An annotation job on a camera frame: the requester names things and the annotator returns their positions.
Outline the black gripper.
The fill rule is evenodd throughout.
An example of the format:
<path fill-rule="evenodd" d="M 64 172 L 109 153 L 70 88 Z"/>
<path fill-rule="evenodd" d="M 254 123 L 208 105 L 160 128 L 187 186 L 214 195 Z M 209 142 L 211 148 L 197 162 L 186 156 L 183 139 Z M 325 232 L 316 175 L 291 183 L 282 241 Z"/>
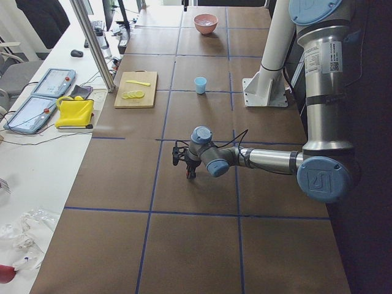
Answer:
<path fill-rule="evenodd" d="M 186 178 L 191 179 L 192 172 L 196 172 L 196 168 L 200 165 L 200 160 L 192 157 L 188 147 L 174 146 L 172 149 L 172 163 L 174 166 L 177 166 L 179 161 L 186 163 Z"/>

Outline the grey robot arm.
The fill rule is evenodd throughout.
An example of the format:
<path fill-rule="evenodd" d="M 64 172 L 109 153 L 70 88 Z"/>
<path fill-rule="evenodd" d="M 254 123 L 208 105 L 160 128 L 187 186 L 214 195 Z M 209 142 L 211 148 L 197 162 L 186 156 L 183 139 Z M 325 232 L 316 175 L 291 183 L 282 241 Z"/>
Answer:
<path fill-rule="evenodd" d="M 304 52 L 307 143 L 301 151 L 275 151 L 213 142 L 212 132 L 196 127 L 185 146 L 174 146 L 174 165 L 183 161 L 187 177 L 205 165 L 218 177 L 231 166 L 295 175 L 310 198 L 333 203 L 355 187 L 360 169 L 347 132 L 342 43 L 349 31 L 353 1 L 278 1 L 259 71 L 243 80 L 248 107 L 285 106 L 281 78 L 292 40 Z"/>

